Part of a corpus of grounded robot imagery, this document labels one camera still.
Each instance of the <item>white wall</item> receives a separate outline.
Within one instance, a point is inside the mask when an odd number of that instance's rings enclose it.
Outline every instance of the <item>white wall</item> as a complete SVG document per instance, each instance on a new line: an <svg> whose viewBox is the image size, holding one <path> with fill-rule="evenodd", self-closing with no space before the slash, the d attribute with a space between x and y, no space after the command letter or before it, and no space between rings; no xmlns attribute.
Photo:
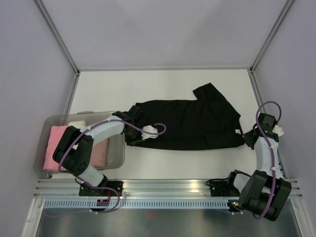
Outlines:
<svg viewBox="0 0 316 237"><path fill-rule="evenodd" d="M316 226L316 1L298 0L256 71L264 99L283 108L280 152Z"/></svg>
<svg viewBox="0 0 316 237"><path fill-rule="evenodd" d="M81 69L250 67L286 0L44 0Z"/></svg>
<svg viewBox="0 0 316 237"><path fill-rule="evenodd" d="M65 111L74 73L31 0L0 2L0 235L21 235L45 119Z"/></svg>

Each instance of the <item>plastic bin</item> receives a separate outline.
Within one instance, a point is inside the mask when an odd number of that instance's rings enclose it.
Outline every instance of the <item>plastic bin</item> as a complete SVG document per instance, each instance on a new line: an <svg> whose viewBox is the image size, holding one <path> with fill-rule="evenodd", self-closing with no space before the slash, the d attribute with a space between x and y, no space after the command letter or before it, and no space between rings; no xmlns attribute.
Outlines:
<svg viewBox="0 0 316 237"><path fill-rule="evenodd" d="M73 121L85 121L86 126L100 122L108 118L112 112L82 112L76 115L51 116L46 119L40 136L39 147L34 162L34 171L41 177L47 176L49 173L58 173L58 171L43 170L46 149L52 126L67 125ZM119 168L124 163L125 157L125 138L124 135L118 134L109 138L108 154L105 167L98 167L99 170Z"/></svg>

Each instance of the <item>white table surface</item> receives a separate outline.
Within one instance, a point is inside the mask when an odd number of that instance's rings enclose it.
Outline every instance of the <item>white table surface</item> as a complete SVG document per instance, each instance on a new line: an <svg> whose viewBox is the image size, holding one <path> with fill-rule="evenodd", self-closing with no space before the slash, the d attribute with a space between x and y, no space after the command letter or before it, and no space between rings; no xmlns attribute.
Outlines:
<svg viewBox="0 0 316 237"><path fill-rule="evenodd" d="M167 70L81 72L71 114L127 111L136 102L196 99L192 90L211 82L241 114L244 132L258 109L247 70ZM125 146L125 162L104 170L111 179L224 178L235 169L252 174L256 155L246 145L209 151L167 151ZM57 174L53 178L69 175Z"/></svg>

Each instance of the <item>black shirt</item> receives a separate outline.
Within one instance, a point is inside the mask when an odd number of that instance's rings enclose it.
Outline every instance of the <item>black shirt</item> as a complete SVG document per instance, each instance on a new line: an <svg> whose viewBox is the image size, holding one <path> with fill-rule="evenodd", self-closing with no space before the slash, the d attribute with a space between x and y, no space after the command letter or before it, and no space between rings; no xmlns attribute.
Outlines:
<svg viewBox="0 0 316 237"><path fill-rule="evenodd" d="M163 135L135 146L164 150L210 150L244 144L240 114L211 84L193 91L197 100L153 100L136 103L144 116L140 124L164 123ZM155 126L159 132L161 126Z"/></svg>

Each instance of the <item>pink cloth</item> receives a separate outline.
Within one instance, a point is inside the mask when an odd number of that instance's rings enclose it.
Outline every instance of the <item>pink cloth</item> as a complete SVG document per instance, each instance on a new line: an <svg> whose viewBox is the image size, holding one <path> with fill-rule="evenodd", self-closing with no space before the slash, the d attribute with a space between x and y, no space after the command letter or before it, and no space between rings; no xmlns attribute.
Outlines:
<svg viewBox="0 0 316 237"><path fill-rule="evenodd" d="M46 150L45 163L43 170L58 170L58 163L53 160L53 154L58 143L68 126L52 126L48 146ZM109 139L106 139L93 147L91 152L90 164L95 167L105 167Z"/></svg>

